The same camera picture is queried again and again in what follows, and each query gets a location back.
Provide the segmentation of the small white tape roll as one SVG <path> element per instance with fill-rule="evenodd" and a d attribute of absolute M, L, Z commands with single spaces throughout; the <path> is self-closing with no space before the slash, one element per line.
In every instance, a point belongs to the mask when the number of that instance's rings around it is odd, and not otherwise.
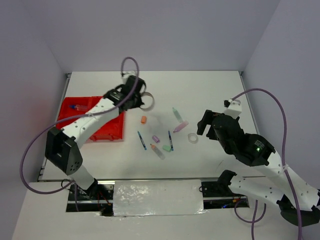
<path fill-rule="evenodd" d="M 199 141 L 199 138 L 196 133 L 189 133 L 187 137 L 188 137 L 188 141 L 191 144 L 196 144 Z"/>

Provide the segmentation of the orange highlighter pen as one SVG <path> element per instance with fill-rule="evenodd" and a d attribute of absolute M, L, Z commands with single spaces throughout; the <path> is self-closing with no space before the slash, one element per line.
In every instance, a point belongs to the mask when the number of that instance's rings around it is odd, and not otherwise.
<path fill-rule="evenodd" d="M 153 152 L 161 159 L 164 160 L 165 159 L 165 155 L 160 151 L 160 149 L 154 145 L 154 144 L 150 144 L 151 149 L 153 150 Z"/>

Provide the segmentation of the blue cap glue bottle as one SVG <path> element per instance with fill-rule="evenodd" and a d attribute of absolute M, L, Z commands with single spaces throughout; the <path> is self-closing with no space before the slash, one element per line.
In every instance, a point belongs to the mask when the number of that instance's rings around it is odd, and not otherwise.
<path fill-rule="evenodd" d="M 86 112 L 88 110 L 88 107 L 86 105 L 78 105 L 78 104 L 69 105 L 69 108 L 76 111 L 81 111 L 81 112 Z"/>

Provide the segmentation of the orange highlighter cap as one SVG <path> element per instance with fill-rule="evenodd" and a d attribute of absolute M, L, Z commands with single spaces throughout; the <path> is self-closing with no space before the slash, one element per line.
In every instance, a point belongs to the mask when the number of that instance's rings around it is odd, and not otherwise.
<path fill-rule="evenodd" d="M 146 124 L 146 122 L 147 122 L 147 117 L 146 117 L 146 116 L 142 116 L 140 122 L 141 122 L 141 124 Z"/>

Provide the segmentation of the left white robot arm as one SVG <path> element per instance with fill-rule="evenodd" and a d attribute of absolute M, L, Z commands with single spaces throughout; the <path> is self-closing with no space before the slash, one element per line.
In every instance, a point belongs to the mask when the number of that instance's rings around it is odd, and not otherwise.
<path fill-rule="evenodd" d="M 84 166 L 80 148 L 103 125 L 127 110 L 144 105 L 142 88 L 146 88 L 146 82 L 129 75 L 124 84 L 106 92 L 85 117 L 62 129 L 54 126 L 47 132 L 45 158 L 74 181 L 80 194 L 88 200 L 95 198 L 103 188 Z"/>

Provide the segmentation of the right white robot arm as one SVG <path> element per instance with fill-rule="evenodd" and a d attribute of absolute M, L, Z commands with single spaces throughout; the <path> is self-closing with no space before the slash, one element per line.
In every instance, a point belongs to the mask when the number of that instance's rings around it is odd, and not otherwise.
<path fill-rule="evenodd" d="M 298 215 L 301 215 L 304 227 L 320 222 L 319 189 L 285 166 L 279 153 L 264 137 L 245 133 L 238 118 L 211 110 L 206 110 L 197 123 L 197 135 L 202 135 L 206 126 L 210 126 L 207 138 L 218 141 L 226 154 L 259 171 L 275 185 L 260 185 L 231 170 L 224 170 L 217 180 L 221 195 L 241 194 L 273 204 L 279 208 L 281 216 L 295 226 Z"/>

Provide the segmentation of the large clear tape roll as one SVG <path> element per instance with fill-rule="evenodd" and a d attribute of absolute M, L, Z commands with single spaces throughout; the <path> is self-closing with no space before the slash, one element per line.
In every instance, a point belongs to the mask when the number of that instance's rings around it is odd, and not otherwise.
<path fill-rule="evenodd" d="M 144 104 L 139 107 L 142 111 L 148 112 L 148 111 L 151 111 L 154 108 L 154 106 L 155 106 L 155 98 L 151 93 L 144 92 L 141 95 L 141 99 L 144 102 Z"/>

